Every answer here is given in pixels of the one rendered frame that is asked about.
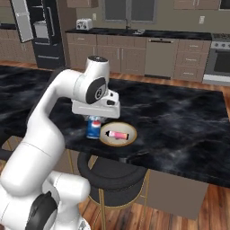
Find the white toaster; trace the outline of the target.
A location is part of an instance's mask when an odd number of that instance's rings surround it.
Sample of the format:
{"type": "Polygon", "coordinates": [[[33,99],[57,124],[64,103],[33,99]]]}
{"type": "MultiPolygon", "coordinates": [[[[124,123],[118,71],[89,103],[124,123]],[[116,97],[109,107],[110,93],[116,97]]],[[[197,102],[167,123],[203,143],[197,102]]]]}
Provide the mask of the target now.
{"type": "Polygon", "coordinates": [[[93,21],[90,18],[82,18],[76,21],[76,28],[78,30],[89,31],[93,27],[93,21]]]}

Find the black fridge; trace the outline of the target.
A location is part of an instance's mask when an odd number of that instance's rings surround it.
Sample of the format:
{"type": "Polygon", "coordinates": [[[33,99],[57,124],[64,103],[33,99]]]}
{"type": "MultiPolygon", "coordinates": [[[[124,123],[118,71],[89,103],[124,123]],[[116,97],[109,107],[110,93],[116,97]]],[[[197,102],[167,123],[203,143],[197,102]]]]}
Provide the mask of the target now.
{"type": "Polygon", "coordinates": [[[58,0],[26,0],[38,68],[56,69],[66,64],[58,17],[58,0]]]}

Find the silver oven with hob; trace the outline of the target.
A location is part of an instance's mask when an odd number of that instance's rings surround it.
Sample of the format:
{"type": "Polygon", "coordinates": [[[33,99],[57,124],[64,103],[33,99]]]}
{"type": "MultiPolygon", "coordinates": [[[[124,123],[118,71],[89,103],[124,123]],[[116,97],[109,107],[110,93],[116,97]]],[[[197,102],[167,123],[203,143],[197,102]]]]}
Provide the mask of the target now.
{"type": "Polygon", "coordinates": [[[212,34],[203,83],[230,86],[230,34],[212,34]]]}

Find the grey fridge door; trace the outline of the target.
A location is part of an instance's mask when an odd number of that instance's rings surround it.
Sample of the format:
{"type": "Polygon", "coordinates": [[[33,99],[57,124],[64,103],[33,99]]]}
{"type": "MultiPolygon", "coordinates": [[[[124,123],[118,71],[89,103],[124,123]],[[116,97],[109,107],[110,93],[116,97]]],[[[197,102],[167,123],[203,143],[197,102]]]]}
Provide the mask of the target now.
{"type": "Polygon", "coordinates": [[[32,40],[33,33],[31,29],[30,13],[26,0],[11,1],[21,41],[27,42],[32,40]]]}

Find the black stool with gold legs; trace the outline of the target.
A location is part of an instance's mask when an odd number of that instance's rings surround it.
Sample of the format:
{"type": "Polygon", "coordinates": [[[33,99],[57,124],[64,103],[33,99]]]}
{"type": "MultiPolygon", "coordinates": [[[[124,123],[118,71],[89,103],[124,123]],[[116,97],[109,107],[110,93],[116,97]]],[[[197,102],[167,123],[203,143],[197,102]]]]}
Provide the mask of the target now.
{"type": "Polygon", "coordinates": [[[107,230],[105,210],[131,206],[141,196],[144,183],[149,185],[149,170],[103,157],[97,157],[89,166],[91,158],[91,154],[81,152],[77,167],[80,175],[90,182],[89,199],[100,208],[102,230],[107,230]]]}

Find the blue soda can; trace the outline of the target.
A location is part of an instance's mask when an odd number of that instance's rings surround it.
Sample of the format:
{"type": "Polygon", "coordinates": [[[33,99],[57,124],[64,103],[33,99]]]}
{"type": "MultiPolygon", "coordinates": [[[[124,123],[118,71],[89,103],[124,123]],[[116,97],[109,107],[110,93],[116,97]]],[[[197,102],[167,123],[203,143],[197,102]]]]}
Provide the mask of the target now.
{"type": "Polygon", "coordinates": [[[90,116],[88,119],[86,136],[97,139],[101,134],[101,120],[99,117],[90,116]]]}

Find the sink with dark tap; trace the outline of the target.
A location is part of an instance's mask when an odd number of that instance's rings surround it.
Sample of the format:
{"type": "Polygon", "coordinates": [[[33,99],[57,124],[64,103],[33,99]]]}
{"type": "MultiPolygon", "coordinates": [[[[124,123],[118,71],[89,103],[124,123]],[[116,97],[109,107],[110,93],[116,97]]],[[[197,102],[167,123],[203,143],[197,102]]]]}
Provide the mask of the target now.
{"type": "Polygon", "coordinates": [[[124,29],[121,30],[121,34],[125,34],[125,35],[142,35],[144,34],[146,31],[145,30],[134,30],[131,28],[131,26],[128,24],[128,19],[125,19],[126,22],[126,26],[124,29]]]}

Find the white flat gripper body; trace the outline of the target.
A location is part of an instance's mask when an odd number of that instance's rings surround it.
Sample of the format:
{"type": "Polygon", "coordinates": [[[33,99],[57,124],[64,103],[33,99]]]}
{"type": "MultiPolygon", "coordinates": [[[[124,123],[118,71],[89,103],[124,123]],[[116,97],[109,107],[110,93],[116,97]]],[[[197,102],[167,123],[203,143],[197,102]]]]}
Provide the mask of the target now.
{"type": "Polygon", "coordinates": [[[103,106],[100,102],[85,104],[72,100],[72,112],[85,116],[99,116],[103,118],[118,119],[120,116],[120,106],[103,106]]]}

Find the beige island counter base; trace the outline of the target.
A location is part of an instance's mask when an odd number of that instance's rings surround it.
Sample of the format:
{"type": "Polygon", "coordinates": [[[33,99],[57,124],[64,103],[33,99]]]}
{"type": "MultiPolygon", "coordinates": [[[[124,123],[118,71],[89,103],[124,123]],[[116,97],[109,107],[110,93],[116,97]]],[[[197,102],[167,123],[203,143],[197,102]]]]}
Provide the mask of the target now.
{"type": "Polygon", "coordinates": [[[144,187],[142,194],[150,208],[196,220],[207,189],[205,182],[151,170],[148,192],[144,187]]]}

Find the grey window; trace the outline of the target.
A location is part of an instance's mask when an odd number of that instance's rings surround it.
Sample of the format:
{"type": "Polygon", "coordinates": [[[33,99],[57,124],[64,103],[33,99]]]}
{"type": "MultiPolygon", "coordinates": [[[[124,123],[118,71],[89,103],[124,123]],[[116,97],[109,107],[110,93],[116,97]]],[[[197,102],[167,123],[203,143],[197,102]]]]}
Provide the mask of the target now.
{"type": "Polygon", "coordinates": [[[103,20],[107,22],[152,23],[157,0],[102,0],[103,20]]]}

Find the beige wall cupboard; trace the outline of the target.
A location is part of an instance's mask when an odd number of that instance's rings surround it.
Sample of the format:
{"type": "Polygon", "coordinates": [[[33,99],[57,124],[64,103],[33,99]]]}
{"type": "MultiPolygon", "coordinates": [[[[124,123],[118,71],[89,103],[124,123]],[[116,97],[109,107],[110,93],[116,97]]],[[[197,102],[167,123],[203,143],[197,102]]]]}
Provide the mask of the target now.
{"type": "Polygon", "coordinates": [[[66,0],[70,8],[95,8],[98,6],[98,0],[66,0]]]}
{"type": "Polygon", "coordinates": [[[217,10],[221,0],[174,0],[177,10],[217,10]]]}

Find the beige base cupboard run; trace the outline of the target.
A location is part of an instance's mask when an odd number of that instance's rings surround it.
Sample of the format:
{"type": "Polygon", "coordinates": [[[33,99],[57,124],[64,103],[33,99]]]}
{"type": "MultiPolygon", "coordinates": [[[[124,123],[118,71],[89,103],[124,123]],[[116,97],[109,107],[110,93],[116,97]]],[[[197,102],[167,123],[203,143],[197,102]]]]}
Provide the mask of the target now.
{"type": "Polygon", "coordinates": [[[35,64],[32,43],[21,43],[16,30],[0,29],[0,60],[35,64]]]}
{"type": "Polygon", "coordinates": [[[146,39],[136,36],[68,32],[70,66],[84,69],[90,56],[109,60],[112,73],[144,75],[146,39]]]}

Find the beige dishwasher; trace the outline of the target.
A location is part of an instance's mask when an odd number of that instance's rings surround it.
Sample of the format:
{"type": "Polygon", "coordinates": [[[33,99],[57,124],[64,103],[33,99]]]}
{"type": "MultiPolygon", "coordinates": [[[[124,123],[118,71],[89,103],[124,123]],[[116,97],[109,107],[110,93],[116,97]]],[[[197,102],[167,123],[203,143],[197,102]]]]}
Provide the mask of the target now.
{"type": "Polygon", "coordinates": [[[178,48],[177,39],[147,38],[145,75],[170,79],[178,48]]]}

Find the beige drawer unit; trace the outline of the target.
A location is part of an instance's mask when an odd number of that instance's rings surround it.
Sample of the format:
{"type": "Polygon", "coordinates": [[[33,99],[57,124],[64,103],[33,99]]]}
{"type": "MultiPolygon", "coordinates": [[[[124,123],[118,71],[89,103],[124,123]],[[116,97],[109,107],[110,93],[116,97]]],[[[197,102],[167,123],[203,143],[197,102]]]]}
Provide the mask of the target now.
{"type": "Polygon", "coordinates": [[[179,40],[173,78],[201,83],[210,44],[210,40],[179,40]]]}

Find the white bowl with tan rim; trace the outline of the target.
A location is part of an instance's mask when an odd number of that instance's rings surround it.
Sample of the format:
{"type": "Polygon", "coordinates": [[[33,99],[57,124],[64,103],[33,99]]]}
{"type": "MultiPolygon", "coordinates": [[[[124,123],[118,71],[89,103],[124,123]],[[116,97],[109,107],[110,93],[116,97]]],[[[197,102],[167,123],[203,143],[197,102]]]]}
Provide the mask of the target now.
{"type": "Polygon", "coordinates": [[[100,134],[100,140],[103,142],[103,144],[107,146],[127,146],[132,144],[137,138],[137,131],[136,129],[129,125],[128,123],[124,122],[110,122],[108,124],[105,124],[101,128],[101,134],[100,134]],[[122,133],[128,133],[129,137],[128,140],[124,139],[115,139],[114,137],[107,137],[105,135],[105,132],[111,130],[111,131],[118,131],[122,133]]]}

